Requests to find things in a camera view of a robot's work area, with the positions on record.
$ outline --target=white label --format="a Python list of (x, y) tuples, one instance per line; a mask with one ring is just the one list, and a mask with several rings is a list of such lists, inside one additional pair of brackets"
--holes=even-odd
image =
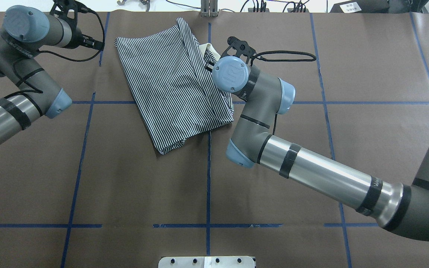
[(340, 8), (344, 13), (353, 13), (353, 12), (362, 11), (362, 9), (359, 7), (359, 4), (357, 2), (340, 5)]

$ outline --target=robot end effector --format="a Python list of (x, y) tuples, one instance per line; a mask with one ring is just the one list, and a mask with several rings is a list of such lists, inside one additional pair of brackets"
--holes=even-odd
[[(73, 10), (73, 17), (68, 17)], [(97, 50), (87, 61), (104, 49), (102, 42), (82, 34), (77, 28), (78, 13), (99, 15), (75, 0), (54, 0), (49, 15), (32, 7), (13, 6), (7, 9), (0, 29), (0, 77), (7, 76), (19, 91), (0, 99), (0, 144), (32, 122), (46, 115), (54, 118), (71, 104), (71, 98), (34, 60), (43, 45), (74, 49), (85, 46)]]
[(276, 114), (287, 112), (293, 103), (292, 85), (246, 66), (255, 51), (245, 41), (235, 46), (236, 57), (223, 53), (212, 66), (215, 85), (245, 100), (245, 108), (226, 151), (240, 166), (258, 163), (376, 219), (387, 231), (411, 239), (429, 241), (429, 149), (411, 186), (389, 184), (378, 178), (271, 135)]

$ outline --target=striped shirt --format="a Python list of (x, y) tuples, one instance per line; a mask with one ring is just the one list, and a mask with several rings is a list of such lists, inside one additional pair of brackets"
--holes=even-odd
[(218, 90), (204, 68), (215, 62), (183, 18), (157, 34), (115, 39), (133, 98), (152, 142), (160, 154), (184, 145), (185, 140), (233, 122), (233, 101)]

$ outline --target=gray robot arm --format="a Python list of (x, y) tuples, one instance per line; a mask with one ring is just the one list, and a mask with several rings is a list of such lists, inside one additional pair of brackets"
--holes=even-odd
[[(0, 99), (0, 144), (39, 117), (54, 118), (72, 104), (63, 88), (34, 60), (41, 46), (104, 48), (104, 41), (95, 41), (76, 27), (77, 12), (92, 10), (73, 0), (54, 2), (50, 15), (24, 6), (6, 11), (0, 29), (0, 77), (7, 76), (19, 92)], [(69, 10), (75, 10), (73, 19), (67, 17)]]
[(387, 231), (429, 241), (429, 149), (412, 186), (390, 184), (269, 134), (274, 116), (288, 111), (293, 86), (235, 56), (212, 69), (223, 91), (246, 101), (226, 151), (240, 166), (265, 166), (376, 219)]

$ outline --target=folded cloth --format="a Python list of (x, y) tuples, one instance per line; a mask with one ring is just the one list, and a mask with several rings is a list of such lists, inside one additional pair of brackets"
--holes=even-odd
[(218, 90), (204, 68), (216, 62), (199, 43), (183, 18), (157, 34), (115, 39), (128, 85), (160, 152), (184, 145), (185, 140), (233, 122), (233, 100)]

